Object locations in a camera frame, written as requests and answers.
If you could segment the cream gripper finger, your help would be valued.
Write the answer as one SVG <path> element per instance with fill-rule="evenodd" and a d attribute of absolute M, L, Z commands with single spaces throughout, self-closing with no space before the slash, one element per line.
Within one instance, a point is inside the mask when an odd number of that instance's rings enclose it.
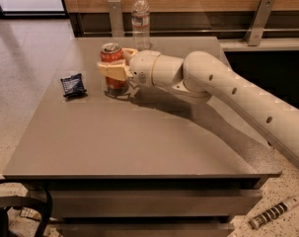
<path fill-rule="evenodd" d="M 113 62 L 98 62 L 97 67 L 103 76 L 114 80 L 126 81 L 132 77 L 130 67 L 126 64 L 125 59 Z"/>
<path fill-rule="evenodd" d="M 137 49 L 124 47 L 122 49 L 124 59 L 129 62 L 130 59 L 138 52 Z"/>

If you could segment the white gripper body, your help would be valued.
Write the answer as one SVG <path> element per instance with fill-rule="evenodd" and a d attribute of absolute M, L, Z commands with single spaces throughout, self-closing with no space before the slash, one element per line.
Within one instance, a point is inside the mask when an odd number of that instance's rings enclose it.
<path fill-rule="evenodd" d="M 137 52 L 129 61 L 133 81 L 140 86 L 151 87 L 155 61 L 161 55 L 158 51 L 143 50 Z"/>

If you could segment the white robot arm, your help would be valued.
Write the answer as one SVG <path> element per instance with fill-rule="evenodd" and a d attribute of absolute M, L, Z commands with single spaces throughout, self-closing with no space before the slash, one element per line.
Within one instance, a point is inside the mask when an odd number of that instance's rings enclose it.
<path fill-rule="evenodd" d="M 100 73 L 138 86 L 163 89 L 185 101 L 210 94 L 243 118 L 299 168 L 299 110 L 236 74 L 205 51 L 184 58 L 126 48 L 123 58 L 97 63 Z"/>

